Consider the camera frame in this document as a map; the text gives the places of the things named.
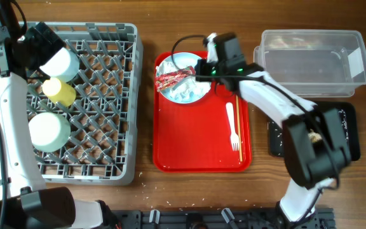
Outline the red snack wrapper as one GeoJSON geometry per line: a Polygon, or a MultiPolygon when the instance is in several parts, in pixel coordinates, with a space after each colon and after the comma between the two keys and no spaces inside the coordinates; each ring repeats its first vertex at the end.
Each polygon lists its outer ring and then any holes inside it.
{"type": "Polygon", "coordinates": [[[155,87],[158,92],[166,90],[167,88],[174,87],[177,83],[195,74],[193,67],[189,66],[178,71],[161,74],[155,77],[155,87]]]}

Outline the light blue bowl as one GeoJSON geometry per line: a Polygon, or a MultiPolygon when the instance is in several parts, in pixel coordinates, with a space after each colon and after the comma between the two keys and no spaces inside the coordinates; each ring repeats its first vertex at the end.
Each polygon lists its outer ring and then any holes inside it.
{"type": "Polygon", "coordinates": [[[51,78],[69,82],[79,71],[79,59],[75,53],[61,48],[45,65],[40,67],[40,70],[51,78]]]}

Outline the yellow cup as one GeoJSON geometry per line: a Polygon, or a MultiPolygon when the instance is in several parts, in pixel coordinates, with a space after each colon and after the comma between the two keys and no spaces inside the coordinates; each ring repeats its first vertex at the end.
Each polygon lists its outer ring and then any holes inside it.
{"type": "Polygon", "coordinates": [[[71,106],[76,100],[75,89],[57,78],[44,81],[42,91],[54,104],[59,102],[65,107],[71,106]]]}

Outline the green bowl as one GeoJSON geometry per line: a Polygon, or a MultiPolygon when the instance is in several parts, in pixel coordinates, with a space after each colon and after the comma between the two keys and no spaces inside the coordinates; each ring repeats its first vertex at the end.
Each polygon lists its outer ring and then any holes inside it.
{"type": "Polygon", "coordinates": [[[71,133],[67,119],[55,113],[40,113],[29,121],[33,146],[44,152],[54,152],[63,147],[71,133]]]}

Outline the rice and peanut waste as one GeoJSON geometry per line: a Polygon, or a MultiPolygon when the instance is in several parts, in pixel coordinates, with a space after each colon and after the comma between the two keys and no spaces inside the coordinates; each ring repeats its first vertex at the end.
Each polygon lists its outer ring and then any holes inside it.
{"type": "MultiPolygon", "coordinates": [[[[345,140],[349,143],[347,113],[344,109],[340,109],[338,113],[341,119],[344,135],[346,136],[345,140]]],[[[279,142],[279,146],[282,146],[282,132],[274,121],[269,121],[268,130],[270,143],[279,142]]],[[[322,139],[321,135],[314,130],[310,130],[308,135],[312,143],[316,143],[322,139]]]]}

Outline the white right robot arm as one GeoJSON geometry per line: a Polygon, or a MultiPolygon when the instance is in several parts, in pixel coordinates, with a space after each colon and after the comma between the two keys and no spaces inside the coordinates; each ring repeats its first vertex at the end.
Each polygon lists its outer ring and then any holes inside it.
{"type": "Polygon", "coordinates": [[[297,96],[259,64],[247,63],[235,33],[201,38],[207,57],[195,68],[196,80],[223,84],[281,128],[291,180],[278,208],[284,226],[301,225],[324,190],[339,188],[340,173],[352,161],[338,110],[297,96]]]}

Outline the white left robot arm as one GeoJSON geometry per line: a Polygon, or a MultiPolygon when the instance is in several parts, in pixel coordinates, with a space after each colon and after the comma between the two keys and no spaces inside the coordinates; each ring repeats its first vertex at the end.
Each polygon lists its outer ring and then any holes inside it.
{"type": "Polygon", "coordinates": [[[0,1],[0,228],[121,228],[101,200],[77,201],[48,189],[36,165],[27,119],[27,71],[37,71],[64,42],[44,23],[18,20],[16,1],[0,1]]]}

